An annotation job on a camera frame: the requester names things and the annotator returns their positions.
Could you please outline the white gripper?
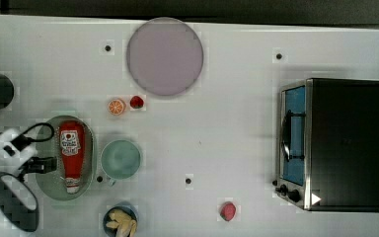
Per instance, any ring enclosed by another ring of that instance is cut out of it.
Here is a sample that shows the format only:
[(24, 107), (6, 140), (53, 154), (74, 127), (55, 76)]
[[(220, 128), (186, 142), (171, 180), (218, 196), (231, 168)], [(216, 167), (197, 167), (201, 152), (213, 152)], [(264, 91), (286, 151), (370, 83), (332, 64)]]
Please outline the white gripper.
[(57, 169), (56, 157), (39, 158), (32, 141), (15, 128), (0, 134), (0, 165), (4, 168), (20, 168), (22, 173), (46, 174)]

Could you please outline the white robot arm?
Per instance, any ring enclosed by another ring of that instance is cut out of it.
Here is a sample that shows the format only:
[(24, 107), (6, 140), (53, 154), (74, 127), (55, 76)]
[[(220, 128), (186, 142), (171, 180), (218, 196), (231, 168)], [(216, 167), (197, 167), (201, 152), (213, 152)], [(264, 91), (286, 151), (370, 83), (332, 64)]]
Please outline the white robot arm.
[(29, 173), (45, 174), (57, 168), (56, 158), (38, 157), (38, 142), (15, 128), (0, 132), (0, 236), (38, 229), (38, 199), (25, 178)]

